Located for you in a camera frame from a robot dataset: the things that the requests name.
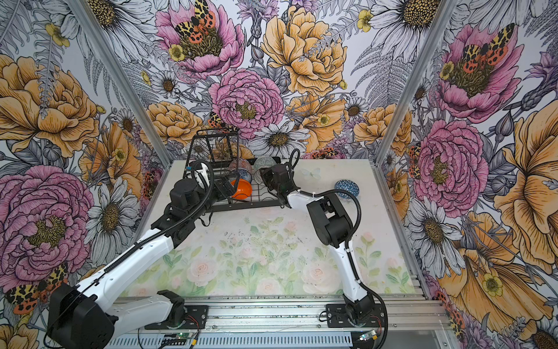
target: black mounting bracket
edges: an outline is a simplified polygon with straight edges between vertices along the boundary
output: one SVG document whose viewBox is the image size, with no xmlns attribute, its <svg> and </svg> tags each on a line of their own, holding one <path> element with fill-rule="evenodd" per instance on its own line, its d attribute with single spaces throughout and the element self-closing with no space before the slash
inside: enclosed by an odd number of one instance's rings
<svg viewBox="0 0 558 349">
<path fill-rule="evenodd" d="M 345 304 L 326 304 L 325 311 L 329 328 L 355 327 L 349 321 Z M 361 327 L 380 327 L 378 319 L 382 324 L 385 324 L 386 314 L 386 310 L 380 304 L 376 304 L 376 307 L 372 309 L 370 316 Z"/>
</svg>

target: pink peony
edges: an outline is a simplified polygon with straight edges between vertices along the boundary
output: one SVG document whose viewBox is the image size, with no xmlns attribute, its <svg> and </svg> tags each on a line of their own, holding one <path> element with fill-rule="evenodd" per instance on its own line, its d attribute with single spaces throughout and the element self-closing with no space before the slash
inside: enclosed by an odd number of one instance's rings
<svg viewBox="0 0 558 349">
<path fill-rule="evenodd" d="M 213 112 L 224 123 L 239 128 L 242 138 L 251 140 L 259 131 L 283 117 L 283 100 L 271 79 L 261 78 L 246 69 L 231 70 L 220 83 L 208 90 L 213 101 Z"/>
<path fill-rule="evenodd" d="M 169 51 L 170 61 L 175 61 L 183 73 L 180 79 L 187 83 L 223 74 L 240 66 L 244 58 L 245 38 L 240 24 L 233 24 L 223 5 L 217 9 L 210 0 L 208 5 L 209 11 L 215 14 L 215 27 L 204 35 L 199 44 L 192 44 L 188 39 L 181 40 L 175 30 L 176 25 L 191 21 L 193 4 L 188 9 L 180 5 L 178 12 L 169 8 L 168 12 L 158 11 L 155 14 L 157 35 L 162 38 L 159 45 Z"/>
<path fill-rule="evenodd" d="M 458 217 L 473 207 L 488 178 L 488 164 L 481 157 L 483 141 L 476 128 L 464 120 L 435 121 L 421 141 L 415 181 L 419 198 L 424 196 L 444 207 L 448 217 Z"/>
<path fill-rule="evenodd" d="M 444 66 L 438 85 L 431 89 L 430 98 L 442 110 L 457 118 L 467 118 L 473 123 L 483 122 L 508 101 L 521 79 L 513 78 L 523 45 L 517 46 L 517 26 L 507 44 L 507 53 L 495 65 L 479 63 L 472 73 L 463 65 L 463 48 L 467 45 L 483 47 L 498 34 L 488 29 L 479 32 L 466 25 L 450 44 L 450 52 L 442 58 Z"/>
<path fill-rule="evenodd" d="M 93 195 L 74 175 L 54 166 L 34 166 L 25 175 L 0 179 L 0 286 L 4 292 L 37 284 L 67 264 L 79 269 L 89 255 L 84 244 Z"/>
</svg>

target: white daisy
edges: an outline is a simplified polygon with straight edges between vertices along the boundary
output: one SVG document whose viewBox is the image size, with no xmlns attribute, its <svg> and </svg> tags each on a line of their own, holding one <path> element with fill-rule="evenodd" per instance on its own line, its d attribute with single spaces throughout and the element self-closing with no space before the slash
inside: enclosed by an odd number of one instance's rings
<svg viewBox="0 0 558 349">
<path fill-rule="evenodd" d="M 469 23 L 494 32 L 510 23 L 523 25 L 529 16 L 542 15 L 548 6 L 549 0 L 474 0 L 469 5 L 473 11 Z"/>
<path fill-rule="evenodd" d="M 118 177 L 112 194 L 106 184 L 99 191 L 101 206 L 87 212 L 89 221 L 85 243 L 91 243 L 91 260 L 94 265 L 108 264 L 121 254 L 133 236 L 132 227 L 138 219 L 138 200 L 128 189 L 128 181 Z"/>
<path fill-rule="evenodd" d="M 374 0 L 368 22 L 376 29 L 372 46 L 383 45 L 382 55 L 394 49 L 393 57 L 403 56 L 409 63 L 426 40 L 428 29 L 436 15 L 440 0 Z M 466 6 L 457 7 L 448 30 L 463 24 Z"/>
<path fill-rule="evenodd" d="M 283 159 L 288 159 L 294 149 L 305 152 L 308 142 L 301 141 L 310 137 L 309 130 L 293 130 L 294 126 L 295 122 L 290 120 L 281 126 L 272 123 L 261 131 L 254 132 L 256 138 L 247 147 L 256 156 L 280 156 Z"/>
<path fill-rule="evenodd" d="M 178 78 L 170 70 L 159 71 L 151 76 L 151 88 L 165 98 L 175 97 L 178 90 Z"/>
<path fill-rule="evenodd" d="M 537 324 L 537 332 L 523 343 L 524 349 L 546 349 L 558 347 L 558 320 L 542 317 Z"/>
<path fill-rule="evenodd" d="M 382 162 L 382 168 L 384 172 L 390 173 L 391 171 L 393 171 L 396 164 L 397 164 L 397 155 L 395 155 L 395 152 L 393 150 L 388 149 L 386 153 L 386 157 Z"/>
<path fill-rule="evenodd" d="M 418 85 L 415 94 L 413 95 L 413 102 L 415 104 L 420 104 L 420 102 L 428 94 L 429 89 L 430 89 L 430 81 L 426 77 L 422 77 L 421 83 L 420 85 Z"/>
<path fill-rule="evenodd" d="M 78 38 L 78 45 L 85 57 L 93 46 L 83 28 L 68 6 L 69 0 L 44 0 L 43 8 L 50 14 L 50 21 L 60 27 L 63 37 Z M 150 34 L 157 28 L 149 24 L 153 18 L 151 2 L 147 0 L 88 0 L 101 28 L 110 39 L 114 52 L 125 63 L 147 57 L 147 46 L 152 46 Z"/>
<path fill-rule="evenodd" d="M 345 104 L 345 110 L 351 119 L 362 118 L 362 114 L 368 112 L 368 109 L 368 103 L 362 97 L 349 97 Z"/>
<path fill-rule="evenodd" d="M 114 116 L 114 121 L 118 123 L 118 126 L 124 131 L 124 133 L 133 139 L 133 135 L 139 131 L 140 126 L 138 125 L 134 114 L 130 109 L 122 108 Z"/>
<path fill-rule="evenodd" d="M 417 198 L 411 199 L 405 229 L 410 235 L 413 248 L 419 253 L 424 268 L 434 272 L 437 278 L 450 275 L 444 263 L 444 256 L 448 265 L 458 275 L 465 268 L 465 261 L 457 252 L 452 241 L 461 239 L 459 229 L 445 224 L 446 213 L 443 207 L 437 207 L 434 201 L 424 197 L 424 202 Z"/>
</svg>

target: red wire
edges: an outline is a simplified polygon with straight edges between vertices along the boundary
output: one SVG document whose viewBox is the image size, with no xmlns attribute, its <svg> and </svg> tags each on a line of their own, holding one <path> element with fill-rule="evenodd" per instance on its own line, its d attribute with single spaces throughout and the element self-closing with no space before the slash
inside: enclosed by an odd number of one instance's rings
<svg viewBox="0 0 558 349">
<path fill-rule="evenodd" d="M 200 329 L 200 324 L 198 324 L 198 321 L 196 319 L 194 319 L 193 317 L 187 315 L 186 318 L 190 318 L 192 319 L 192 321 L 194 321 L 196 323 L 196 327 L 198 328 L 198 330 Z"/>
<path fill-rule="evenodd" d="M 371 318 L 375 318 L 378 321 L 378 325 L 380 326 L 378 335 L 382 334 L 382 322 L 380 321 L 380 318 L 378 318 L 377 316 L 371 316 Z"/>
</svg>

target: floral wallpaper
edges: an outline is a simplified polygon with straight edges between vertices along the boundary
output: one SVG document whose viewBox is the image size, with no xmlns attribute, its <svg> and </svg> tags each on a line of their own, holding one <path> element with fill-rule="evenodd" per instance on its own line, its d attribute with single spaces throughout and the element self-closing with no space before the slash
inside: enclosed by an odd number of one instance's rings
<svg viewBox="0 0 558 349">
<path fill-rule="evenodd" d="M 59 5 L 49 13 L 61 35 L 87 53 L 64 0 L 46 2 Z M 174 157 L 187 156 L 197 132 L 229 127 L 247 158 L 299 149 L 308 159 L 367 159 L 391 120 L 374 110 L 395 108 L 439 2 L 89 4 Z M 460 12 L 452 24 L 463 19 Z M 372 45 L 362 49 L 363 40 Z M 410 126 L 398 136 L 401 152 Z"/>
<path fill-rule="evenodd" d="M 462 348 L 558 347 L 557 15 L 461 1 L 382 163 Z"/>
<path fill-rule="evenodd" d="M 67 5 L 2 5 L 0 346 L 34 349 L 50 294 L 131 244 L 162 166 Z"/>
</svg>

